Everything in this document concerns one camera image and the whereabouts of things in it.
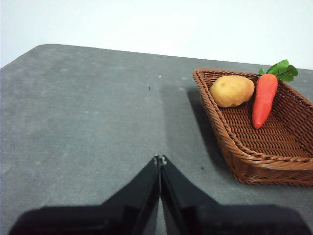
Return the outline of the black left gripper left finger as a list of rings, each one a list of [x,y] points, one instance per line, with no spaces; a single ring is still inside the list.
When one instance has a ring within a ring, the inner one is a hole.
[[[42,207],[24,212],[11,235],[140,235],[159,201],[160,165],[152,158],[100,205]]]

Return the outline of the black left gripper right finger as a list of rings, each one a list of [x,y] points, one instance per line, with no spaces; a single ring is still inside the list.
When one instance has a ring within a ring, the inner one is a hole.
[[[310,235],[301,215],[276,205],[222,205],[160,156],[161,199],[168,234]]]

